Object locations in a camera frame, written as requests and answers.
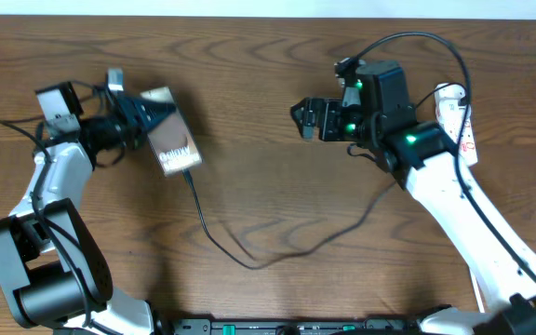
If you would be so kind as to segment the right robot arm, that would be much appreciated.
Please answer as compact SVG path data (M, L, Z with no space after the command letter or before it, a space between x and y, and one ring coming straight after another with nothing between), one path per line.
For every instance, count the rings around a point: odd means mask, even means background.
M420 122L393 61L360 61L339 77L342 97L305 98L290 109L305 139L351 141L439 223L473 272L483 313L436 307L405 320L406 334L536 334L536 253L475 181L458 144Z

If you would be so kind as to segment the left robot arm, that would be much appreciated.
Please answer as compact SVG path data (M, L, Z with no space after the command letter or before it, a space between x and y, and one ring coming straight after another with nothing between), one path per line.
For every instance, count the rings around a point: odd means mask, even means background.
M136 149L178 108L171 99L92 87L104 115L83 117L72 82L35 95L43 111L34 173L21 201L0 219L0 288L14 320L55 334L172 334L150 302L115 288L107 261L78 213L102 150Z

